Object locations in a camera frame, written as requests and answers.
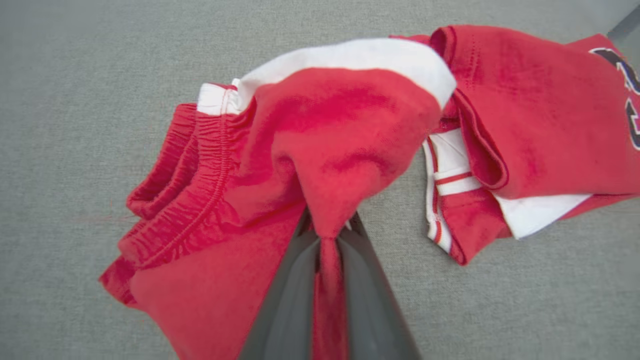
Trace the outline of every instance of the white fabric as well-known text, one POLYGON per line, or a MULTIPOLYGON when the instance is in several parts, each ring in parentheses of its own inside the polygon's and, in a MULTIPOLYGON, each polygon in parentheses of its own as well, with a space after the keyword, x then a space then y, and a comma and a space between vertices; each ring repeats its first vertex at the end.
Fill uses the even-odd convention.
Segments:
MULTIPOLYGON (((437 196, 452 195, 455 193, 463 193, 481 188, 480 182, 470 174, 469 160, 467 149, 465 148, 460 129, 455 129, 442 134, 433 134, 429 136, 436 154, 435 164, 438 171, 434 169, 436 165, 427 166, 427 214, 433 214, 433 203, 437 204, 437 196), (462 176, 469 173, 468 177, 454 179, 447 182, 448 178, 454 176, 462 176), (431 192, 429 195, 429 184, 440 181, 441 184, 434 185, 437 192, 431 192)), ((428 143, 424 143, 427 163, 434 162, 431 159, 431 151, 428 143)), ((537 196, 526 197, 521 199, 505 199, 495 195, 505 222, 511 229, 513 237, 516 239, 524 238, 531 235, 556 220, 560 219, 564 214, 571 211, 581 202, 588 199, 591 194, 578 195, 553 195, 553 196, 537 196)), ((433 220, 427 219, 429 225, 433 220)))
POLYGON ((482 184, 474 176, 468 176, 464 179, 451 181, 450 183, 437 186, 438 194, 440 194, 440 196, 447 196, 455 193, 470 192, 471 190, 480 189, 482 184))
POLYGON ((260 86, 279 83, 297 71, 314 67, 393 71, 429 92, 440 109, 456 88, 447 64, 432 48, 403 39, 361 39, 295 50, 265 63, 240 79, 237 108, 246 109, 260 86))
POLYGON ((493 194, 500 204, 504 220, 516 239, 542 230, 561 218, 591 195, 535 196, 505 199, 493 194))
POLYGON ((438 202, 439 195, 435 186, 435 178, 433 177, 436 159, 431 156, 431 149, 427 141, 422 143, 422 147, 426 155, 425 160, 427 167, 426 218, 427 224, 429 225, 427 237, 438 244, 442 250, 450 253, 452 236, 449 226, 444 221, 444 216, 442 215, 442 208, 438 202))
POLYGON ((229 99, 237 97, 237 92, 233 89, 225 89, 218 85, 204 83, 200 87, 198 95, 198 105, 196 109, 207 115, 220 116, 231 113, 239 114, 236 106, 229 103, 229 99))

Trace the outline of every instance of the gray fabric surface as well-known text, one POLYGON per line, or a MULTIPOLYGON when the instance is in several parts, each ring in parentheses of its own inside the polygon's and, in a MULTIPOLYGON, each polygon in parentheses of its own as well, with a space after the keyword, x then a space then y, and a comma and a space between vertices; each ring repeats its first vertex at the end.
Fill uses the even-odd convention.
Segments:
MULTIPOLYGON (((0 359, 175 357, 96 279, 135 221, 126 195, 200 83, 298 47, 449 23, 569 42, 596 31, 577 3, 1 2, 0 359)), ((638 67, 638 30, 620 44, 638 67)), ((640 201, 496 241, 463 268, 426 239, 424 170, 418 153, 360 211, 426 357, 640 357, 640 201)))

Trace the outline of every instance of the printed number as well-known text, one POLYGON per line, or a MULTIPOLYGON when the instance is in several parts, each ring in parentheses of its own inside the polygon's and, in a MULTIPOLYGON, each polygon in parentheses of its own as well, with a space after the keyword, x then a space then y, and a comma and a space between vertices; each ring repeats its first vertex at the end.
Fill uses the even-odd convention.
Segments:
MULTIPOLYGON (((640 81, 638 81, 636 72, 631 65, 627 64, 627 62, 620 57, 620 55, 616 54, 613 49, 598 47, 590 50, 589 52, 602 56, 611 65, 615 66, 616 69, 622 71, 625 76, 625 88, 627 88, 629 92, 640 95, 640 81)), ((627 112, 627 120, 629 121, 631 142, 637 150, 640 150, 640 117, 638 116, 638 112, 631 101, 631 97, 627 98, 625 110, 627 112)))

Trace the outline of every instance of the gray carpet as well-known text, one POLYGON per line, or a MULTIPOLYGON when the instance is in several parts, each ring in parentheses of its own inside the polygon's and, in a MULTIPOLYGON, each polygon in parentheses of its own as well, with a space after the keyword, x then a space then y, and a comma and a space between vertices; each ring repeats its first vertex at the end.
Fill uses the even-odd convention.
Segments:
MULTIPOLYGON (((0 359, 173 358, 96 279, 134 223, 173 107, 298 47, 469 22, 569 42, 579 1, 0 3, 0 359)), ((640 31, 616 38, 640 67, 640 31)), ((361 215, 432 359, 639 359, 640 201, 499 240, 463 268, 426 239, 424 164, 361 215)))

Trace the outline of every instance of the red fabric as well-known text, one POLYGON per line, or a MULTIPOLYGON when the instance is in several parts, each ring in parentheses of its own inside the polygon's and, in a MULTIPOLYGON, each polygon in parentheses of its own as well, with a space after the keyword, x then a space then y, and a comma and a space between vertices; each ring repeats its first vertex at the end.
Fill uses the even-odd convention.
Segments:
POLYGON ((606 38, 561 45, 510 29, 449 26, 430 41, 458 82, 471 169, 487 188, 508 199, 640 193, 640 144, 632 141, 640 124, 627 104, 640 108, 630 89, 637 79, 588 52, 615 49, 606 38))
POLYGON ((308 204, 322 237, 314 359, 345 359, 334 238, 408 168, 439 118, 428 92, 389 70, 299 71, 258 88, 240 115, 180 105, 128 198, 141 220, 100 281, 147 312, 181 359, 234 359, 308 204))

